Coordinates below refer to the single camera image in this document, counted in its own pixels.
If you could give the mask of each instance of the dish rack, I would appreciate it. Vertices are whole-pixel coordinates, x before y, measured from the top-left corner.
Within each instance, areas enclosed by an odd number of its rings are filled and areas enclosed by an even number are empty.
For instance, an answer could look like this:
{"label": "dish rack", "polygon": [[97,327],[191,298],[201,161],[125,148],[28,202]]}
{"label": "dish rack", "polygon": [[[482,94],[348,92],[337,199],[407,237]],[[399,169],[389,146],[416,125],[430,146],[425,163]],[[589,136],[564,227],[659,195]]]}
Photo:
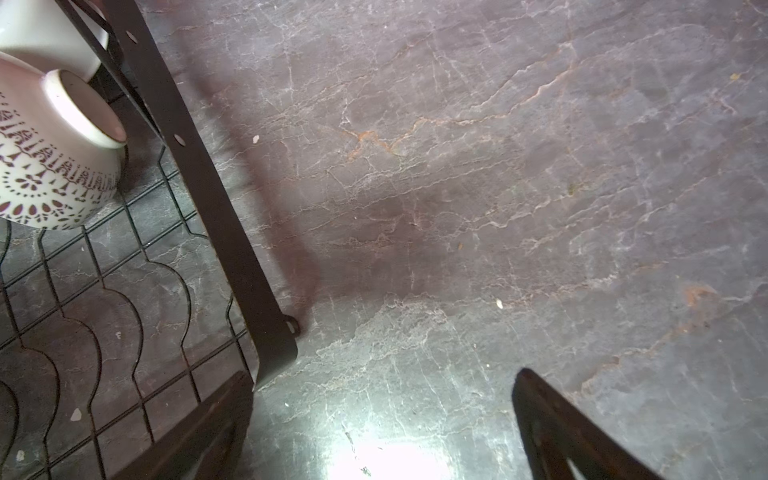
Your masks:
{"label": "dish rack", "polygon": [[299,325],[133,0],[107,2],[109,22],[72,0],[109,53],[56,2],[101,59],[91,84],[129,145],[113,203],[83,227],[0,224],[0,478],[176,478],[195,462],[195,478],[222,476]]}

